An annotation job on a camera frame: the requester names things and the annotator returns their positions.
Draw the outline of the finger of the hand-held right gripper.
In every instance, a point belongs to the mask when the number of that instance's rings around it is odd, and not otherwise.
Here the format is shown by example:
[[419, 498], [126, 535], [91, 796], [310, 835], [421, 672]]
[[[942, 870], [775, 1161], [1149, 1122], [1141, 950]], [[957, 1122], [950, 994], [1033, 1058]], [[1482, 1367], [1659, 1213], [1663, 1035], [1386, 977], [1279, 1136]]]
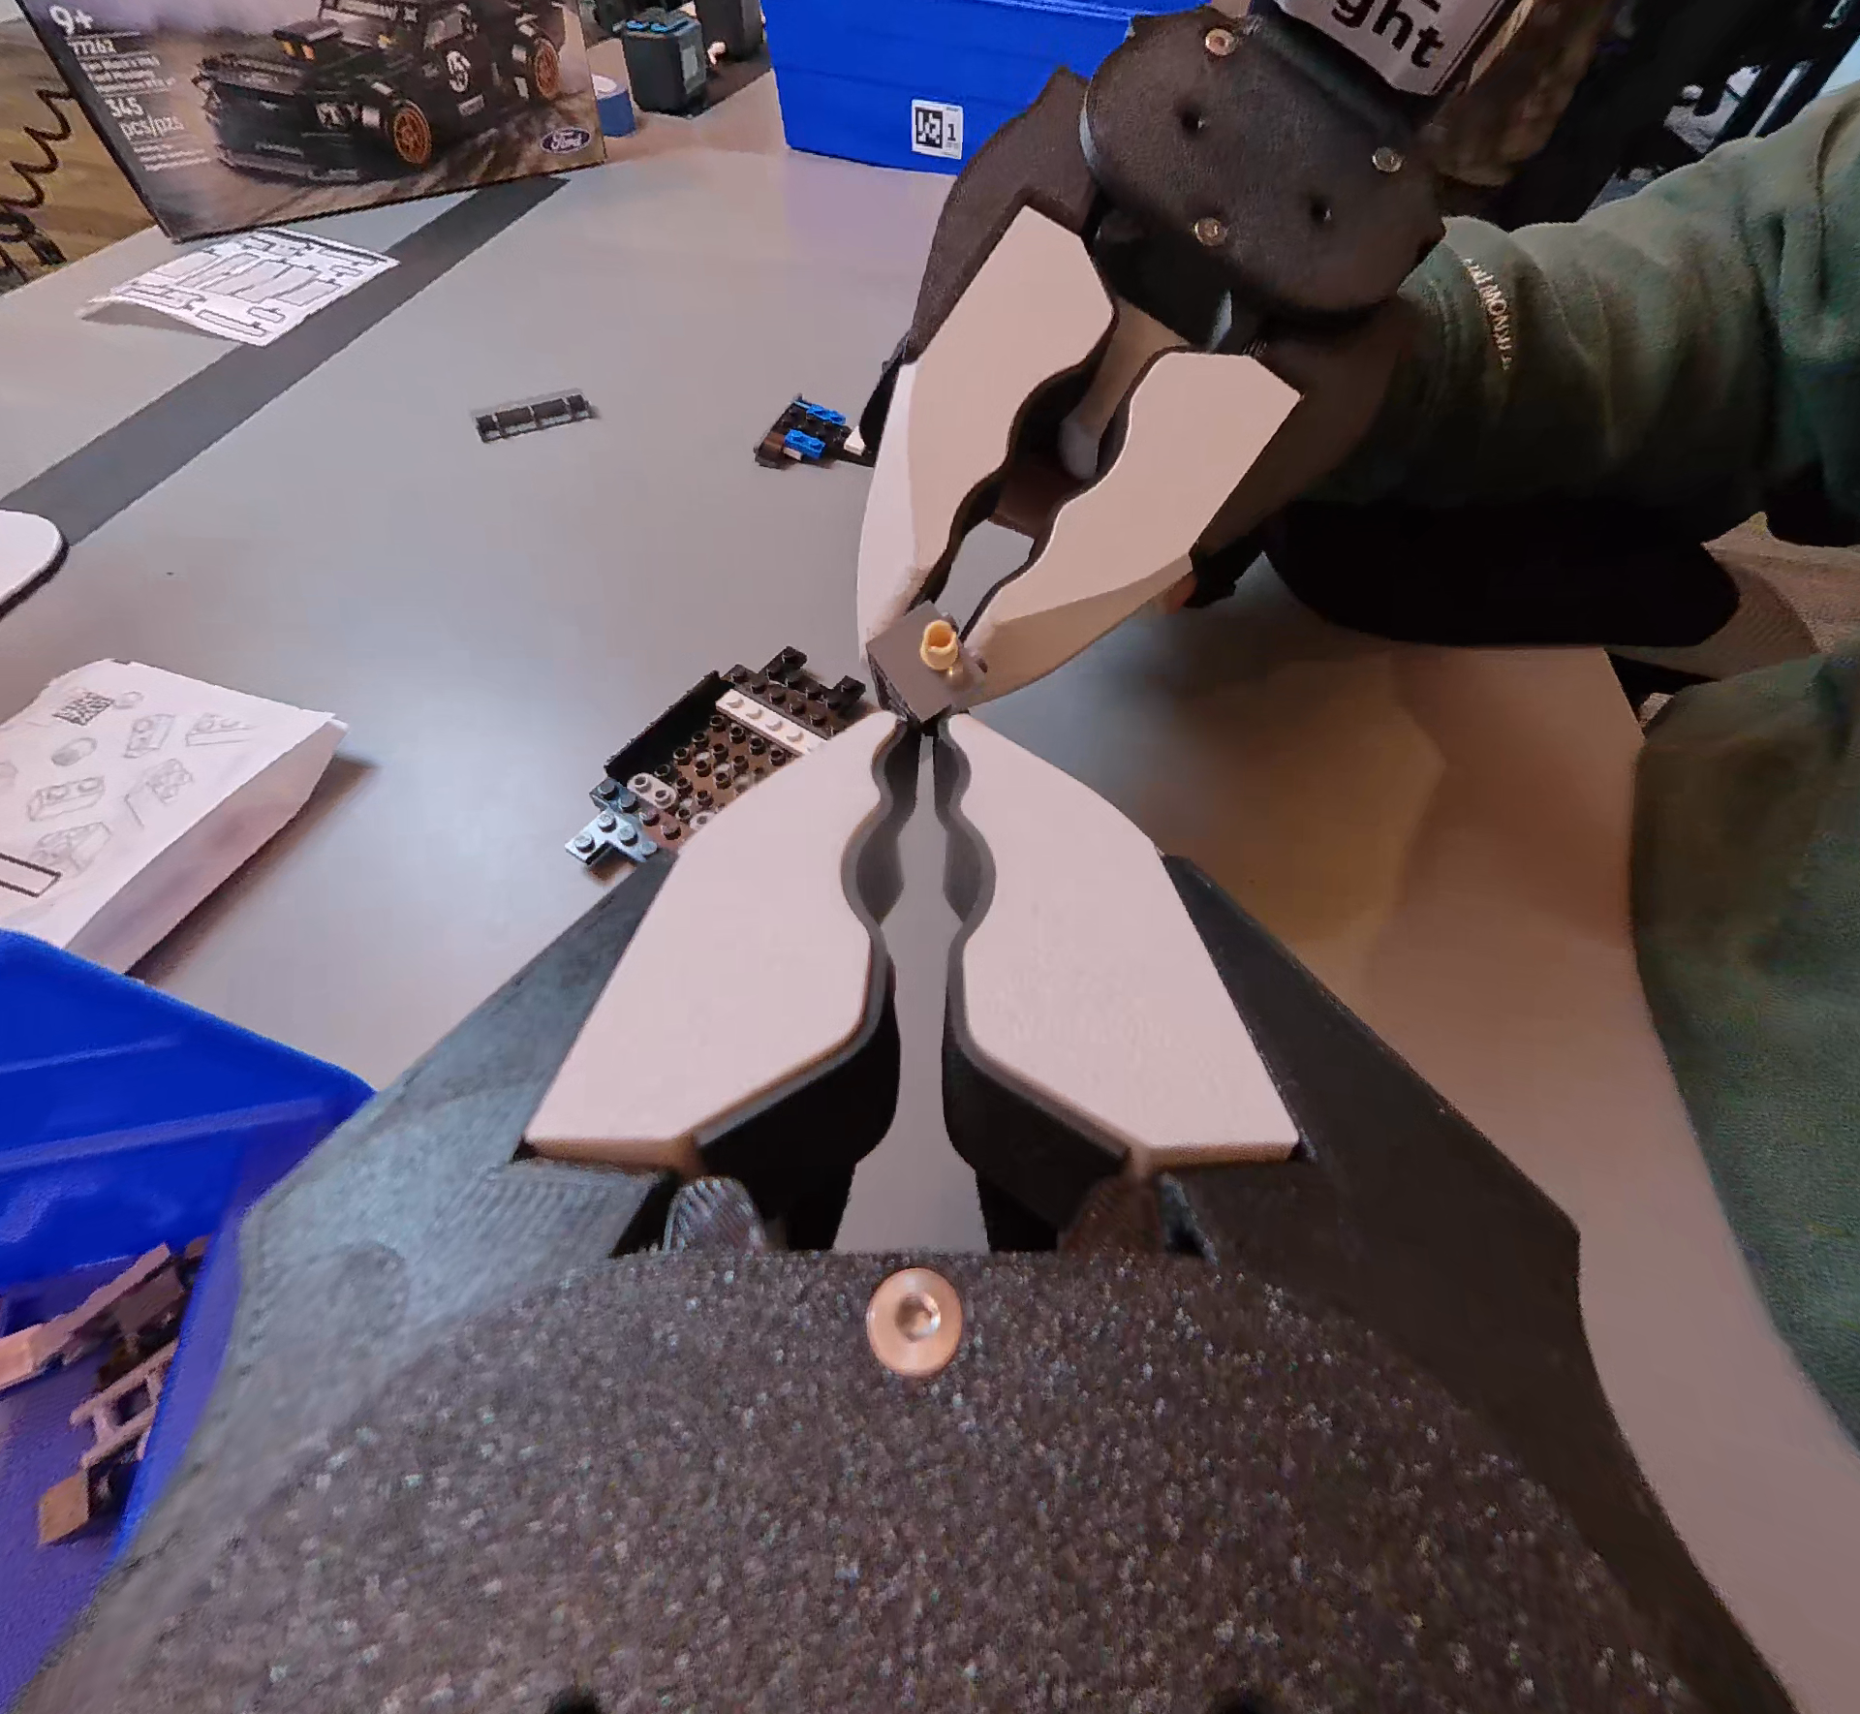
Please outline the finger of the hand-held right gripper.
[[1198, 539], [1298, 405], [1248, 354], [1163, 352], [1108, 469], [1058, 506], [963, 636], [973, 703], [1054, 672], [1190, 572]]
[[[1045, 213], [1015, 213], [948, 318], [895, 374], [859, 535], [859, 643], [913, 661], [899, 624], [942, 587], [967, 511], [1006, 469], [1014, 432], [1043, 387], [1085, 364], [1112, 302], [1081, 238]], [[979, 661], [1068, 661], [1122, 618], [1122, 577], [1101, 544], [1101, 508], [1056, 517], [1045, 550], [973, 628]]]

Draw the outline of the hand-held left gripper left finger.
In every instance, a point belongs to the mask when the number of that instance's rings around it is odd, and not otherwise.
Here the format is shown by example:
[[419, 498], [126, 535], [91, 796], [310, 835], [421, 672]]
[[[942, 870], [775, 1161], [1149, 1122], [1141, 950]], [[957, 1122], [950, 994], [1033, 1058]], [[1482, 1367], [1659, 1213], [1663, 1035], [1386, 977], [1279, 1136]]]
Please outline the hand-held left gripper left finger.
[[907, 725], [876, 711], [758, 783], [673, 862], [529, 1118], [539, 1157], [702, 1175], [882, 1002], [849, 864]]

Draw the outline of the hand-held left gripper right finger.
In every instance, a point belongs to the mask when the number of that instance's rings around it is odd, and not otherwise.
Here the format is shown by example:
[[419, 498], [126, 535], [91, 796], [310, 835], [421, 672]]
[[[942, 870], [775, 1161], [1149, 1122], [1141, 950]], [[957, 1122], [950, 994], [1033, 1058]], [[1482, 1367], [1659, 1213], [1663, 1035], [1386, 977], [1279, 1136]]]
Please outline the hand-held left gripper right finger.
[[1139, 1175], [1279, 1163], [1298, 1134], [1161, 849], [979, 719], [938, 736], [955, 1039]]

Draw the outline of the blue and black lego assembly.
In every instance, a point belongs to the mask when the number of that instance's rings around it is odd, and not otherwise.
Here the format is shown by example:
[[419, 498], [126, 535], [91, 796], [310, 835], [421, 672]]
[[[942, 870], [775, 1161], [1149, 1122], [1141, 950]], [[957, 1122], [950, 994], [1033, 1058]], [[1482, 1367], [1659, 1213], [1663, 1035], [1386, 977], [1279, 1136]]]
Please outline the blue and black lego assembly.
[[872, 465], [860, 426], [845, 413], [804, 397], [791, 399], [754, 446], [754, 459], [767, 469], [787, 465]]

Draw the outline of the black lego car chassis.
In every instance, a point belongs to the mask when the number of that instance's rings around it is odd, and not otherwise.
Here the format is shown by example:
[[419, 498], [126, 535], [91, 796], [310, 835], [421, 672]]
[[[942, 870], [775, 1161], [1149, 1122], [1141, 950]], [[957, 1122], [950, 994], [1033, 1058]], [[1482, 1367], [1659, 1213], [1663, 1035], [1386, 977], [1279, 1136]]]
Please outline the black lego car chassis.
[[673, 859], [727, 806], [870, 707], [864, 678], [824, 678], [797, 647], [760, 667], [711, 670], [607, 758], [564, 851], [597, 874]]

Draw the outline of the blue plastic bin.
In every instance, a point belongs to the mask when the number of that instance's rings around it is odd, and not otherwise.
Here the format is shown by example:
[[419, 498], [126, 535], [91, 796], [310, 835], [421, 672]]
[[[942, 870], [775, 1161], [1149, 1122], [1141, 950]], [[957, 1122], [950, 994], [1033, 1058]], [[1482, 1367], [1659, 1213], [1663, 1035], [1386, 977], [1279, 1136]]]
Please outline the blue plastic bin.
[[1056, 69], [1089, 75], [1138, 15], [1209, 0], [760, 0], [785, 139], [957, 172]]
[[209, 1239], [173, 1401], [118, 1522], [41, 1547], [37, 1496], [72, 1471], [66, 1413], [97, 1357], [4, 1401], [2, 1692], [12, 1706], [128, 1553], [225, 1357], [246, 1213], [372, 1087], [322, 1058], [27, 934], [2, 942], [4, 1330], [49, 1318], [157, 1246]]

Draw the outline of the person's right forearm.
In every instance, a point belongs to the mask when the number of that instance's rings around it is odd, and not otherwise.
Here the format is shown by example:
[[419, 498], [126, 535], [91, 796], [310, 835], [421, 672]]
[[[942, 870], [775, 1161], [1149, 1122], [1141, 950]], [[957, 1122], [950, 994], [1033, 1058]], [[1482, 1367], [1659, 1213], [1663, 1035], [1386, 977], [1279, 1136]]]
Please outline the person's right forearm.
[[1595, 508], [1856, 546], [1858, 89], [1572, 221], [1453, 217], [1360, 440], [1281, 521]]

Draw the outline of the black lego grille piece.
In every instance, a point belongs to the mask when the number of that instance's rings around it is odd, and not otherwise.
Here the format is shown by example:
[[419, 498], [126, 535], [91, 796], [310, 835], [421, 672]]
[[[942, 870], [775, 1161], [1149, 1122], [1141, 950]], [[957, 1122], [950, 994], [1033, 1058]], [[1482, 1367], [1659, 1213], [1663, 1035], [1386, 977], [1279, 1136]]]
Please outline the black lego grille piece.
[[473, 413], [473, 424], [479, 440], [490, 446], [589, 422], [597, 416], [599, 409], [581, 389], [564, 389], [535, 399], [518, 399], [477, 409]]

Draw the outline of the heap of loose lego parts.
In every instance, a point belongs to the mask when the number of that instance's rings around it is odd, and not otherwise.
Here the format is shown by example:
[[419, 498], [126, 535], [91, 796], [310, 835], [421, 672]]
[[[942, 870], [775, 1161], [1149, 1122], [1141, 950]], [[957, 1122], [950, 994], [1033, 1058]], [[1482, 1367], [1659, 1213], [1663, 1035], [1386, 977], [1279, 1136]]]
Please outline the heap of loose lego parts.
[[20, 1326], [4, 1326], [4, 1396], [68, 1372], [85, 1376], [64, 1419], [82, 1446], [35, 1502], [39, 1551], [91, 1537], [124, 1512], [211, 1246], [209, 1237], [155, 1246], [82, 1297], [35, 1303]]

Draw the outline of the lego set cardboard box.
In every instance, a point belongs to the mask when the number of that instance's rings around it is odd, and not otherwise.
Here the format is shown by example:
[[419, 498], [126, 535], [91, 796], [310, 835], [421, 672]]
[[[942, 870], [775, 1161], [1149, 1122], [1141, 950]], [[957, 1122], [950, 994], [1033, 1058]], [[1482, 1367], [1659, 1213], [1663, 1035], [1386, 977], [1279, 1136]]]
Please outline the lego set cardboard box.
[[580, 0], [18, 0], [177, 242], [599, 166]]

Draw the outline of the small dark box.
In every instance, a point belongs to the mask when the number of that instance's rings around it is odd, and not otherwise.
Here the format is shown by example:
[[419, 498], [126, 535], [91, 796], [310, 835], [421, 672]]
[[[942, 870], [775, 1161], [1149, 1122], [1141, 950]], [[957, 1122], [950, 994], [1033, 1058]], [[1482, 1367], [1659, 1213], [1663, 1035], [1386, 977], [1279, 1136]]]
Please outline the small dark box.
[[698, 116], [711, 102], [711, 58], [698, 15], [651, 5], [616, 25], [626, 93], [636, 116]]

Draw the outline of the white printed paper bag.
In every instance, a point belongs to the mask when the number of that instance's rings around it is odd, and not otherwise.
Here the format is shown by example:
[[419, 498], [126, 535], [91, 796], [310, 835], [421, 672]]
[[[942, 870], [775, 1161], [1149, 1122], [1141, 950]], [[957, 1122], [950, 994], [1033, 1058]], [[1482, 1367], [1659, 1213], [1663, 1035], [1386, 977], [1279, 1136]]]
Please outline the white printed paper bag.
[[347, 725], [144, 663], [2, 725], [2, 926], [128, 971], [308, 802]]

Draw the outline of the small white printed sheet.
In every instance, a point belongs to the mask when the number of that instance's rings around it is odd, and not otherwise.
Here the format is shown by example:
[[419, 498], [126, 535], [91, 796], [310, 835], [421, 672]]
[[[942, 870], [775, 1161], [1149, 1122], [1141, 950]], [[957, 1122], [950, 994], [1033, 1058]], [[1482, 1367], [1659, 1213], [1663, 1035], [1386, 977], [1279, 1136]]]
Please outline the small white printed sheet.
[[246, 347], [266, 347], [397, 267], [388, 254], [283, 228], [219, 238], [151, 265], [89, 300], [132, 306]]

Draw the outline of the white book stand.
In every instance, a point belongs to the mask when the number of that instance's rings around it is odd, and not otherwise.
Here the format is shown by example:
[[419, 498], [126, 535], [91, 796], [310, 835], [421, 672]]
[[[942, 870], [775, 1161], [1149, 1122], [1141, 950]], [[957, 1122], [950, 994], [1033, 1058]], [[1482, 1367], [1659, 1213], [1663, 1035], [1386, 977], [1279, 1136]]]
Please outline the white book stand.
[[58, 572], [68, 554], [68, 539], [51, 519], [8, 506], [2, 508], [0, 529], [0, 608], [6, 616]]

